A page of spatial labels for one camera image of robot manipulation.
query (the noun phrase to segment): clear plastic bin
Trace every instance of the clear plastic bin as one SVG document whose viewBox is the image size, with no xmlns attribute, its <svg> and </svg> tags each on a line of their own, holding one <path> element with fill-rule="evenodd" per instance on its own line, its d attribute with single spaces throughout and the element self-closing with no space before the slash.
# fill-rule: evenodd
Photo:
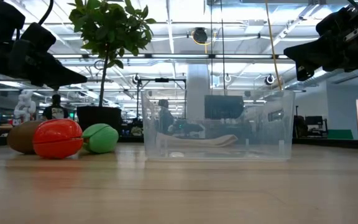
<svg viewBox="0 0 358 224">
<path fill-rule="evenodd" d="M 294 102 L 292 91 L 212 90 L 197 104 L 186 100 L 185 90 L 143 91 L 146 155 L 175 160 L 289 159 Z"/>
</svg>

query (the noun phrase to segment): red toy ball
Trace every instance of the red toy ball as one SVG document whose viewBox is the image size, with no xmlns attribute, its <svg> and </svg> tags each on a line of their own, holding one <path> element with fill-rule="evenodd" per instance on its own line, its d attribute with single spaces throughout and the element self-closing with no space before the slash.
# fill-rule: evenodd
<svg viewBox="0 0 358 224">
<path fill-rule="evenodd" d="M 70 119 L 46 121 L 35 130 L 33 144 L 37 155 L 48 159 L 64 159 L 82 147 L 82 130 Z"/>
</svg>

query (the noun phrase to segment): plant pot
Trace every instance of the plant pot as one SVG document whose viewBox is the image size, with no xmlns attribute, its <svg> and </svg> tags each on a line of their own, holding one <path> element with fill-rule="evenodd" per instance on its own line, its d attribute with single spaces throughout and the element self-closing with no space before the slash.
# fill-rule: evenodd
<svg viewBox="0 0 358 224">
<path fill-rule="evenodd" d="M 77 108 L 78 123 L 85 131 L 94 124 L 108 124 L 121 133 L 121 109 L 100 107 L 100 106 L 81 106 Z"/>
</svg>

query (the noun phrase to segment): brown toy ball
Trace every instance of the brown toy ball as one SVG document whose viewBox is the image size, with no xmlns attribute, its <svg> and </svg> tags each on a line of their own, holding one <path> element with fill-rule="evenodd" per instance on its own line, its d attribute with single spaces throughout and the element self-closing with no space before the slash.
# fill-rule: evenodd
<svg viewBox="0 0 358 224">
<path fill-rule="evenodd" d="M 35 154 L 32 140 L 35 130 L 43 121 L 27 121 L 12 128 L 7 136 L 7 145 L 23 154 Z"/>
</svg>

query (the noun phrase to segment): ceiling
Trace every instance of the ceiling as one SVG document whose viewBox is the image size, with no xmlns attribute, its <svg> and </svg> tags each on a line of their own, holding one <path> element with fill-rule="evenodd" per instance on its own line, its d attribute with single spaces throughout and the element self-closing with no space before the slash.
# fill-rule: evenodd
<svg viewBox="0 0 358 224">
<path fill-rule="evenodd" d="M 5 0 L 15 6 L 26 16 L 26 26 L 38 22 L 47 10 L 49 0 Z M 94 67 L 96 58 L 83 59 L 82 54 L 88 54 L 81 49 L 83 41 L 79 33 L 74 33 L 68 19 L 72 6 L 67 3 L 74 0 L 55 0 L 52 13 L 44 23 L 56 38 L 57 42 L 50 49 L 64 66 L 88 77 L 89 82 L 82 85 L 61 87 L 60 93 L 72 103 L 92 103 L 97 98 L 100 89 L 100 71 Z M 138 58 L 126 55 L 124 69 L 109 68 L 105 88 L 109 89 L 104 98 L 109 103 L 119 103 L 125 108 L 126 103 L 135 103 L 135 85 L 132 78 L 138 74 L 141 78 L 183 78 L 188 74 L 191 63 L 205 64 L 209 73 L 217 78 L 213 88 L 223 88 L 223 70 L 231 77 L 226 84 L 228 89 L 259 89 L 267 88 L 264 78 L 274 74 L 272 50 L 267 24 L 267 14 L 264 0 L 220 0 L 210 4 L 204 0 L 132 0 L 135 8 L 149 7 L 149 17 L 157 23 L 151 25 L 154 32 L 152 42 L 140 54 L 152 54 L 153 58 Z M 328 14 L 346 6 L 346 0 L 270 0 L 269 14 L 272 23 L 272 37 L 276 54 L 298 44 L 303 44 L 318 37 L 315 25 Z M 309 5 L 309 2 L 327 3 Z M 191 32 L 196 27 L 203 27 L 211 42 L 206 48 L 196 44 L 191 38 Z M 183 56 L 197 54 L 197 58 Z M 225 54 L 225 64 L 222 59 L 211 62 L 206 54 Z M 278 60 L 278 73 L 284 82 L 292 82 L 295 78 L 295 64 L 285 58 Z M 0 75 L 1 80 L 10 78 Z M 52 90 L 31 86 L 27 82 L 0 82 L 0 91 L 19 91 L 19 89 L 38 89 L 37 96 L 45 98 L 53 94 Z M 150 82 L 144 89 L 179 89 L 173 82 Z"/>
</svg>

